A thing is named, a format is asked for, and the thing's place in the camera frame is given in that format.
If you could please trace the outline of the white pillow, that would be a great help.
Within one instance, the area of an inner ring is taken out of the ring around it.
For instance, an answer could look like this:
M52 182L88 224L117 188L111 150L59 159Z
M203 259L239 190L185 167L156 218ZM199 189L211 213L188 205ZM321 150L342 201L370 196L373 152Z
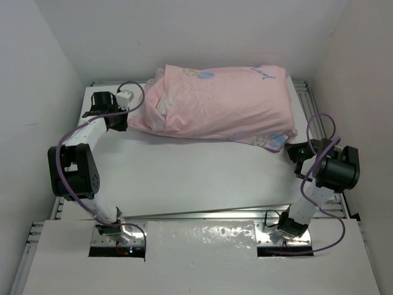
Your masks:
M172 99L171 97L166 93L163 92L158 100L158 103L156 105L156 110L158 113L166 118L168 114L168 108L172 105Z

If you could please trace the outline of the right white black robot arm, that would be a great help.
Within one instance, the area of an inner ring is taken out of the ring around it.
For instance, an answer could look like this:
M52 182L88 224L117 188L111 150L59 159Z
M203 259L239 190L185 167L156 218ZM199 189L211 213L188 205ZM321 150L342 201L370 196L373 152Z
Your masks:
M285 151L302 179L301 197L280 215L277 230L285 238L300 238L314 215L335 194L353 189L360 178L359 150L339 148L332 140L286 144Z

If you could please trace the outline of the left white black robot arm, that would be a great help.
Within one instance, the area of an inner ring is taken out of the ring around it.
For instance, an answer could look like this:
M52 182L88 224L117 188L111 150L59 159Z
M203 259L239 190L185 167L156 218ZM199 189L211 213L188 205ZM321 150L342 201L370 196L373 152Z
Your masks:
M111 239L122 234L121 212L104 197L98 195L101 180L93 157L98 140L109 129L127 129L126 113L134 98L133 92L95 92L90 109L83 112L82 126L57 146L48 150L52 191L82 207L95 221L98 232Z

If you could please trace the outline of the pink purple pillowcase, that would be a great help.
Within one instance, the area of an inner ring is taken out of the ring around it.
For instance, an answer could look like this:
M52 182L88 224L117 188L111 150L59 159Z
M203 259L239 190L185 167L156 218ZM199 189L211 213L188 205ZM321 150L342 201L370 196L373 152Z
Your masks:
M167 117L156 105L172 99ZM190 69L167 65L145 87L131 128L172 138L224 140L279 152L297 136L286 70L275 65Z

